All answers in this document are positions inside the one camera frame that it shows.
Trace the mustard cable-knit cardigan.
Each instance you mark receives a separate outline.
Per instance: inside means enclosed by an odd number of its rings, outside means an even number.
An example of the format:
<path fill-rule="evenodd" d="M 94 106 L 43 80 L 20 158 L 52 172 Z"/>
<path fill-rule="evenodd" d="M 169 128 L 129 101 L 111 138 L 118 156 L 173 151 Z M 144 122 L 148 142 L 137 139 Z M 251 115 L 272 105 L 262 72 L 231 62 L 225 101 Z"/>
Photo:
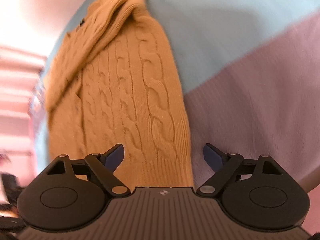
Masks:
<path fill-rule="evenodd" d="M 145 0 L 95 0 L 46 81 L 48 153 L 80 159 L 124 146 L 129 188 L 193 186 L 190 131 L 170 44 Z"/>

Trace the pink patterned curtain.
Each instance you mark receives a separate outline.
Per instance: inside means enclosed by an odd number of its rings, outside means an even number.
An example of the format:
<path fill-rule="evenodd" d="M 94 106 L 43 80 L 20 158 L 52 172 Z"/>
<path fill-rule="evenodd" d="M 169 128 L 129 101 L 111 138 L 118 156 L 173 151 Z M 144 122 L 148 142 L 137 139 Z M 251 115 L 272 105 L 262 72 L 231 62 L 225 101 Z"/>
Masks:
<path fill-rule="evenodd" d="M 1 172 L 21 185 L 36 173 L 30 106 L 46 59 L 1 46 Z"/>

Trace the blue grey printed bedsheet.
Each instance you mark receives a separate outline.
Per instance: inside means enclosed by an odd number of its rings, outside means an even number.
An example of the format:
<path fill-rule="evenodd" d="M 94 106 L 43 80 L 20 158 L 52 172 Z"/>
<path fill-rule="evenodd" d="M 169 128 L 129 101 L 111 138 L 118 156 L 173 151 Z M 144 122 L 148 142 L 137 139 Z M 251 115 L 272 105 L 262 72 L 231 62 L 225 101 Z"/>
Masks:
<path fill-rule="evenodd" d="M 71 19 L 48 59 L 44 83 Z M 305 191 L 319 185 L 319 0 L 145 0 L 170 44 L 187 113 L 193 186 L 210 143 L 272 156 Z M 43 155 L 51 161 L 47 136 Z"/>

